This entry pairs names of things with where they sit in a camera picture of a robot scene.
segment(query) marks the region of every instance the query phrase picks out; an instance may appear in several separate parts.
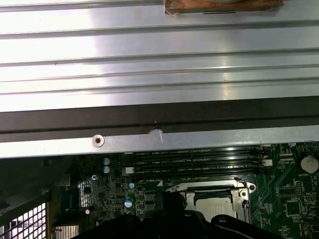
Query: screw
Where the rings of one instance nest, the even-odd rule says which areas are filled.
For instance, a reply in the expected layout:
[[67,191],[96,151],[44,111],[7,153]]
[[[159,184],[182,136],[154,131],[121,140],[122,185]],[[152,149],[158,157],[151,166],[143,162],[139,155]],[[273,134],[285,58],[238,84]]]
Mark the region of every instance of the screw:
[[219,218],[218,220],[219,220],[220,223],[225,223],[225,222],[227,222],[227,219],[226,219],[226,218]]
[[105,142],[104,137],[99,135],[99,134],[93,136],[93,138],[92,138],[92,145],[95,148],[102,147],[104,145],[104,142]]
[[96,180],[98,180],[98,179],[99,179],[99,176],[98,176],[98,175],[96,175],[96,174],[93,174],[91,178],[92,178],[92,180],[96,181]]

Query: gray metal frame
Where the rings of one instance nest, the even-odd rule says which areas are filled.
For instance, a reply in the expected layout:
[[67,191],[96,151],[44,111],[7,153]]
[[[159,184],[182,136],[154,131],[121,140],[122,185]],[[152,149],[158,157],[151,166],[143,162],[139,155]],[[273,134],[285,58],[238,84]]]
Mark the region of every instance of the gray metal frame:
[[0,157],[33,157],[318,141],[319,125],[0,143]]

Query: metal mesh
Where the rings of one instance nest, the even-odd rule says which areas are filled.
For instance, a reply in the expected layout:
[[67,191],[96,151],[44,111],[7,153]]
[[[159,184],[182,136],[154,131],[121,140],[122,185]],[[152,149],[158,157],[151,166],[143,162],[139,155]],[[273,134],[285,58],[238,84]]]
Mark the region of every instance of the metal mesh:
[[45,239],[45,203],[0,227],[0,239]]

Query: black ram slot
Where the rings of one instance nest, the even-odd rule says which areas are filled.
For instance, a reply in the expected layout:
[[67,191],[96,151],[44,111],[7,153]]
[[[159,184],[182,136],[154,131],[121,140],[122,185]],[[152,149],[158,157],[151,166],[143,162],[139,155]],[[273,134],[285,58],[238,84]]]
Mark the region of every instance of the black ram slot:
[[260,165],[258,161],[252,160],[240,160],[240,161],[227,161],[224,163],[221,162],[193,162],[193,163],[167,163],[167,164],[158,164],[158,165],[143,165],[139,167],[135,167],[135,171],[151,171],[151,170],[167,170],[167,169],[183,169],[183,168],[193,168],[193,167],[222,167],[222,166],[233,166],[233,165],[245,165],[245,164],[253,164]]
[[242,169],[254,169],[257,168],[251,164],[243,164],[243,165],[223,165],[223,166],[207,166],[207,167],[189,167],[189,168],[167,168],[160,170],[143,170],[143,171],[135,171],[134,175],[139,177],[140,175],[192,175],[194,173],[204,173],[210,172],[211,174],[218,174],[219,172],[234,172],[241,171]]
[[180,177],[198,177],[198,176],[221,176],[221,175],[235,175],[235,174],[251,174],[256,173],[256,169],[233,169],[233,170],[219,170],[219,171],[198,171],[198,172],[183,172],[183,173],[147,173],[135,175],[138,180],[146,179],[163,179],[163,178],[180,178]]
[[196,149],[196,150],[180,150],[180,151],[160,151],[151,153],[135,153],[136,159],[152,159],[152,158],[172,158],[172,157],[199,157],[199,156],[232,156],[240,154],[258,155],[260,150],[255,147],[228,147],[228,148],[212,148],[212,149]]
[[251,154],[242,154],[242,155],[234,155],[234,156],[206,156],[206,157],[198,157],[197,155],[194,157],[184,156],[184,157],[171,157],[171,158],[152,158],[152,159],[139,159],[134,164],[135,165],[145,165],[145,164],[157,164],[162,162],[174,163],[174,162],[205,162],[205,161],[229,161],[229,160],[242,160],[242,159],[262,159],[262,157],[252,156]]

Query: capacitor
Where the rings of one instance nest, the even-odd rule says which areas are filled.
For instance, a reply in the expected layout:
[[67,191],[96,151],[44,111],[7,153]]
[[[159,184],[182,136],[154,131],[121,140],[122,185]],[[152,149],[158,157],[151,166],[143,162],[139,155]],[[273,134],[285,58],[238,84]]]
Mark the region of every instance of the capacitor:
[[129,183],[128,187],[129,187],[130,189],[133,189],[133,188],[135,188],[135,184],[134,184],[134,183]]
[[304,157],[300,161],[300,168],[310,174],[313,174],[319,169],[319,161],[313,156]]
[[127,198],[124,201],[124,206],[126,208],[130,208],[131,206],[133,206],[133,199],[132,198]]
[[110,164],[110,159],[109,158],[104,158],[103,159],[103,164],[104,165],[109,165]]
[[104,166],[103,167],[103,173],[109,173],[110,172],[110,167]]

